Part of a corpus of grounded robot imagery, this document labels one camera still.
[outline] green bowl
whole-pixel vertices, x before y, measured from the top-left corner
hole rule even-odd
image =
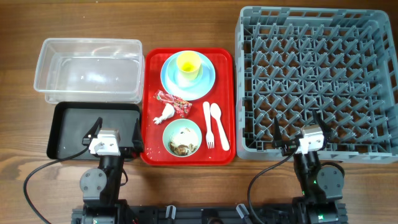
[[[169,142],[171,137],[176,134],[177,132],[179,132],[181,130],[181,128],[192,128],[194,130],[194,132],[197,134],[198,136],[198,147],[197,149],[187,155],[187,156],[178,156],[176,154],[174,154],[174,152],[171,151],[170,147],[169,147]],[[164,129],[163,132],[163,145],[166,148],[167,152],[169,152],[171,155],[176,156],[176,157],[188,157],[193,155],[194,153],[196,153],[199,150],[201,144],[201,131],[200,128],[198,127],[197,124],[195,124],[195,122],[188,120],[188,119],[176,119],[175,121],[172,121],[169,125],[167,125],[167,127]]]

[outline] light blue plate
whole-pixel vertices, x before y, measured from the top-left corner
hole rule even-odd
[[[160,80],[167,93],[179,96],[184,100],[197,100],[205,96],[216,80],[216,70],[212,62],[203,54],[197,52],[201,59],[198,76],[192,81],[180,78],[177,68],[177,57],[181,52],[170,56],[163,64]]]
[[[193,153],[191,153],[187,156],[178,156],[178,155],[174,154],[174,152],[171,151],[170,146],[169,146],[171,137],[174,134],[177,134],[182,128],[192,128],[198,136],[198,148]],[[172,121],[169,125],[167,125],[167,127],[164,129],[162,139],[163,139],[164,147],[166,148],[167,152],[171,153],[171,155],[177,156],[177,157],[188,157],[188,156],[193,155],[199,149],[200,144],[201,144],[201,131],[200,131],[200,128],[198,127],[198,125],[189,119],[176,119],[175,121]]]

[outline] white crumpled tissue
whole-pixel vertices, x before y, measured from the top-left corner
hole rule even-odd
[[[161,124],[162,121],[174,116],[174,113],[175,113],[174,107],[170,103],[167,103],[162,112],[162,116],[160,116],[159,118],[154,118],[155,124]]]

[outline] clear plastic container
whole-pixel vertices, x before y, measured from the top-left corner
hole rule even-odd
[[[139,40],[51,38],[43,43],[34,88],[48,103],[139,103],[144,67]]]

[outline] spoon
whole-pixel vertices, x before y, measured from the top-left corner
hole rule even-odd
[[[225,151],[228,151],[229,150],[229,142],[228,142],[228,139],[226,138],[223,124],[221,124],[221,110],[220,110],[220,107],[216,103],[211,104],[210,114],[217,121],[218,133],[220,134],[221,145]]]

